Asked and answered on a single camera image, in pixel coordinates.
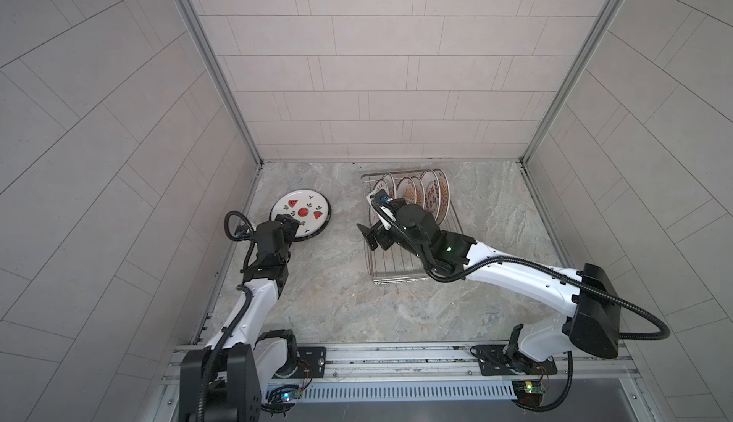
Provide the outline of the white plate red characters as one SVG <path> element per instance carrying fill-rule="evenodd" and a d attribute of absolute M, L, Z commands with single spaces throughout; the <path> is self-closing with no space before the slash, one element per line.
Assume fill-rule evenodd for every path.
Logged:
<path fill-rule="evenodd" d="M 395 196 L 395 181 L 390 173 L 385 173 L 376 181 L 372 189 L 373 192 L 385 191 L 387 197 L 393 199 Z"/>

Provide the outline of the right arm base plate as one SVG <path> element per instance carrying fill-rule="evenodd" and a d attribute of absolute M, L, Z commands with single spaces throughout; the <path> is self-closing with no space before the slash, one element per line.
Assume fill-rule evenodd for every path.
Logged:
<path fill-rule="evenodd" d="M 557 374 L 553 358 L 536 362 L 508 344 L 473 346 L 470 347 L 470 354 L 478 361 L 483 376 Z"/>

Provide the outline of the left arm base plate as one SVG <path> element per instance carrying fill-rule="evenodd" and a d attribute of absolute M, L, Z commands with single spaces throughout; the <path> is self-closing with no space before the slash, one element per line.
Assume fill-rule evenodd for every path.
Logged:
<path fill-rule="evenodd" d="M 275 374 L 276 379 L 320 379 L 325 375 L 326 348 L 299 347 L 298 365 L 289 374 Z"/>

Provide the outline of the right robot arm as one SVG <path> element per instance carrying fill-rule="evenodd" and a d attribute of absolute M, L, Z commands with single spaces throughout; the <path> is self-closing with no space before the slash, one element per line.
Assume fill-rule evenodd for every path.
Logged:
<path fill-rule="evenodd" d="M 620 306 L 611 301 L 615 292 L 600 267 L 544 267 L 445 231 L 416 205 L 379 206 L 374 211 L 378 220 L 358 227 L 370 250 L 400 246 L 417 257 L 436 282 L 487 283 L 554 309 L 548 318 L 515 326 L 503 349 L 481 353 L 483 360 L 513 374 L 538 374 L 554 355 L 568 351 L 618 357 Z"/>

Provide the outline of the white watermelon pattern plate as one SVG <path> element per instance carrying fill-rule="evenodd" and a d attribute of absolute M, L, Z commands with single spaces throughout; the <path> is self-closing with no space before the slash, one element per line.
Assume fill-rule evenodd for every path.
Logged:
<path fill-rule="evenodd" d="M 276 221 L 280 216 L 289 216 L 286 225 L 297 229 L 292 233 L 293 240 L 311 239 L 324 231 L 331 217 L 331 206 L 322 193 L 312 189 L 298 189 L 286 193 L 270 210 L 269 219 Z"/>

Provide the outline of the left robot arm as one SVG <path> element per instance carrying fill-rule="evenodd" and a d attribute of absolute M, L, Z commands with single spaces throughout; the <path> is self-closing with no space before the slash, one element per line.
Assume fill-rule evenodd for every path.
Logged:
<path fill-rule="evenodd" d="M 299 226 L 284 214 L 257 227 L 236 210 L 225 215 L 227 238 L 249 244 L 237 286 L 240 298 L 220 332 L 183 358 L 179 420 L 257 421 L 272 377 L 297 369 L 292 330 L 264 332 L 263 324 L 288 279 Z"/>

